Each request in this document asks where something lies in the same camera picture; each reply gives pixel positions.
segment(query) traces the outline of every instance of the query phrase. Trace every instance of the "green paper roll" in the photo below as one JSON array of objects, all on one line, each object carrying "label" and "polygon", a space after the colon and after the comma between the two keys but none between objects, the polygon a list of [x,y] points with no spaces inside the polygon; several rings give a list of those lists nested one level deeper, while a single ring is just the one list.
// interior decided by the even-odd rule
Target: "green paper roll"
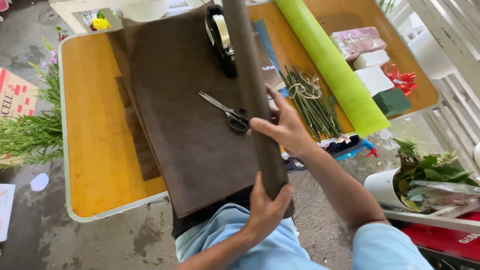
[{"label": "green paper roll", "polygon": [[360,137],[390,126],[302,0],[275,0]]}]

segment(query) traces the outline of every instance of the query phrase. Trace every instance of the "concrete floor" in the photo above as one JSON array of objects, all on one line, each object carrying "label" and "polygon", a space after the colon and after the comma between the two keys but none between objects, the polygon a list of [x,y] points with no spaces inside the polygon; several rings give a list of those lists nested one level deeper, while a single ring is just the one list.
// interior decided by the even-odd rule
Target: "concrete floor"
[{"label": "concrete floor", "polygon": [[[56,26],[63,21],[46,1],[14,0],[1,15],[0,66],[37,84],[28,62],[48,61],[44,35],[55,46]],[[47,108],[39,102],[36,112]],[[440,152],[425,121],[417,116],[401,120],[367,139],[378,147],[379,159],[365,158],[366,151],[340,161],[342,167],[363,182],[372,173],[398,167],[392,137],[421,144],[423,152]],[[29,182],[45,172],[50,183],[34,192]],[[321,188],[308,172],[290,175],[295,186],[294,216],[301,245],[313,261],[333,270],[351,267],[352,236],[332,211]],[[170,236],[170,205],[139,207],[94,221],[77,223],[65,208],[63,161],[0,172],[0,183],[16,184],[8,240],[0,244],[0,269],[172,269],[178,263]]]}]

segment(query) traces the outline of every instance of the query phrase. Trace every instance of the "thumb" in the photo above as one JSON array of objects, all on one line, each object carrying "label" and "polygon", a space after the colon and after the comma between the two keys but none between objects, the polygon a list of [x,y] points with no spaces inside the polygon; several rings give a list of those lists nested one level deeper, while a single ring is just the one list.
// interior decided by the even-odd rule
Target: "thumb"
[{"label": "thumb", "polygon": [[293,186],[292,184],[286,184],[285,186],[282,187],[280,190],[280,193],[275,198],[275,201],[273,202],[280,211],[282,211],[282,214],[287,210],[288,205],[290,204],[290,201],[292,200],[293,196]]},{"label": "thumb", "polygon": [[279,133],[282,132],[282,128],[270,123],[269,121],[258,118],[258,117],[253,117],[250,119],[250,126],[258,131],[261,132],[267,136],[272,137],[273,139],[276,139]]}]

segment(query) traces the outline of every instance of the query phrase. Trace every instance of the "blue paper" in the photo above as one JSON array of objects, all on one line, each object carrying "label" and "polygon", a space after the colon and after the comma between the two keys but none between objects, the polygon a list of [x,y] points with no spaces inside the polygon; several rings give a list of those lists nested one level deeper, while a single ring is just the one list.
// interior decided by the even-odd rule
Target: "blue paper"
[{"label": "blue paper", "polygon": [[[270,60],[272,60],[276,71],[280,72],[280,67],[278,66],[275,51],[273,50],[272,42],[270,41],[270,36],[268,35],[267,27],[265,26],[264,20],[261,19],[260,21],[253,22],[253,26],[255,26],[255,30],[257,30],[258,35],[260,36],[260,41],[262,42],[262,45],[267,51]],[[286,87],[280,89],[279,92],[282,94],[282,96],[288,97],[288,89]]]}]

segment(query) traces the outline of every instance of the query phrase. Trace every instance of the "person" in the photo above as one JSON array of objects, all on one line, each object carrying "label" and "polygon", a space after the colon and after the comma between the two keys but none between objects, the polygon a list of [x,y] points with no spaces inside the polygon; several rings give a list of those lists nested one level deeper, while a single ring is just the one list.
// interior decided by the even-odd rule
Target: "person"
[{"label": "person", "polygon": [[[278,124],[252,118],[250,125],[253,130],[272,137],[290,155],[300,158],[338,216],[356,230],[353,270],[431,270],[410,238],[386,220],[367,189],[315,144],[295,109],[278,92],[269,89],[268,93],[278,108],[273,111]],[[250,200],[241,200],[249,192]],[[293,186],[287,184],[271,200],[258,173],[253,188],[187,216],[188,219],[178,219],[174,211],[172,235],[181,262],[176,269],[326,270],[312,262],[300,246],[293,219],[282,219],[292,193]]]}]

